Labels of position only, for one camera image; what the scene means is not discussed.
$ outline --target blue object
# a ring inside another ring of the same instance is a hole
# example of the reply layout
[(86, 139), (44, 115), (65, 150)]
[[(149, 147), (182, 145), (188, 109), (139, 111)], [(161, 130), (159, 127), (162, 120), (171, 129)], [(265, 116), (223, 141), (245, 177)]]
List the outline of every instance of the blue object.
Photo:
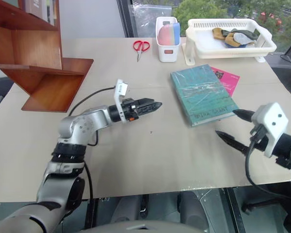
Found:
[(234, 46), (231, 46), (227, 43), (225, 43), (225, 45), (228, 47), (228, 48), (231, 48), (231, 49), (235, 49), (235, 48), (246, 48), (246, 45), (239, 45), (238, 47), (234, 47)]
[(174, 28), (174, 38), (175, 38), (175, 45), (180, 44), (180, 24), (173, 23)]
[(191, 126), (232, 116), (238, 109), (209, 65), (172, 72), (170, 76)]

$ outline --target pink book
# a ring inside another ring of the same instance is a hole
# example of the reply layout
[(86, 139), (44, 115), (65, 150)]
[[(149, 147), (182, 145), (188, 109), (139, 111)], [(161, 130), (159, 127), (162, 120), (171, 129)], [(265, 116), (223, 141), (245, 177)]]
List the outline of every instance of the pink book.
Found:
[(214, 67), (211, 67), (211, 69), (223, 84), (229, 95), (232, 96), (240, 77)]

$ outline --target wall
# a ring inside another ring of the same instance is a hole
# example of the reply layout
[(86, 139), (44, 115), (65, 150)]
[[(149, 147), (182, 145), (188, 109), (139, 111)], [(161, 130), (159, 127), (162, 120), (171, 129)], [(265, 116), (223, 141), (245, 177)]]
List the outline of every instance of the wall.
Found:
[(125, 37), (116, 0), (60, 0), (59, 9), (62, 39)]

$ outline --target white plastic basket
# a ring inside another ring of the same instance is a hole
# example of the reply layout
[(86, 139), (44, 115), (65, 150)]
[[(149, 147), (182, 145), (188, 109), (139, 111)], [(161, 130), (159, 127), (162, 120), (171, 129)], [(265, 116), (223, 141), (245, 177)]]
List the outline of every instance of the white plastic basket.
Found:
[[(194, 52), (199, 58), (230, 58), (230, 57), (255, 57), (258, 62), (265, 62), (264, 56), (276, 50), (277, 46), (272, 41), (272, 34), (252, 19), (246, 18), (203, 18), (190, 19), (189, 28), (185, 34), (186, 44), (182, 45), (187, 65), (195, 65)], [(227, 48), (224, 41), (213, 38), (212, 29), (222, 28), (231, 31), (255, 29), (260, 33), (254, 45), (246, 48)]]
[(165, 24), (178, 23), (175, 17), (157, 17), (156, 18), (156, 43), (159, 47), (159, 58), (161, 62), (175, 62), (178, 56), (178, 50), (180, 46), (180, 40), (178, 45), (160, 45), (157, 37), (159, 31)]

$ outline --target beige tabletop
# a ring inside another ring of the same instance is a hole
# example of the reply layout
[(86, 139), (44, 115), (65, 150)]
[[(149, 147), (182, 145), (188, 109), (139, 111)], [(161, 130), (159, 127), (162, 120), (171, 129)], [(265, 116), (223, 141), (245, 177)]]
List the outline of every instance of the beige tabletop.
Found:
[[(77, 39), (63, 41), (64, 57), (95, 60), (72, 106), (90, 93), (129, 84), (126, 97), (153, 98), (163, 103), (154, 113), (127, 124), (115, 123), (99, 131), (99, 145), (88, 147), (85, 160), (91, 171), (94, 197), (126, 196), (201, 188), (244, 186), (244, 156), (215, 133), (222, 130), (249, 144), (253, 124), (232, 116), (191, 128), (170, 82), (170, 72), (189, 68), (181, 48), (176, 63), (161, 63), (153, 38), (149, 51), (136, 62), (132, 49), (136, 38)], [(285, 111), (291, 134), (291, 94), (267, 63), (254, 58), (197, 59), (241, 77), (233, 94), (239, 108), (256, 110), (277, 101)], [(28, 98), (13, 85), (0, 105), (0, 202), (33, 201), (43, 172), (57, 142), (57, 127), (65, 113), (24, 112)], [(114, 104), (113, 92), (90, 98), (76, 109)], [(250, 161), (256, 183), (284, 182), (291, 171), (254, 151)], [(88, 198), (86, 185), (83, 198)]]

